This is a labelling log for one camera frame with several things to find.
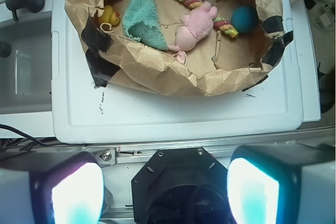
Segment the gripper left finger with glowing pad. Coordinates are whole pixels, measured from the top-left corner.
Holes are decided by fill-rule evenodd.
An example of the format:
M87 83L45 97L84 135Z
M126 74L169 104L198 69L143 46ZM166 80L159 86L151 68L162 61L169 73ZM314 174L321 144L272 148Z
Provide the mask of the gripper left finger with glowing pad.
M98 223L103 200L91 153L1 153L1 223Z

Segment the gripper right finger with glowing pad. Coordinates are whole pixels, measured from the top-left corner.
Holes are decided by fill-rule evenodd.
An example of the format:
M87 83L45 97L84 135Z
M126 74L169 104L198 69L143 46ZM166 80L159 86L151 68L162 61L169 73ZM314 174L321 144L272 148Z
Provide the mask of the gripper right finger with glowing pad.
M227 195L237 223L335 223L335 147L241 145Z

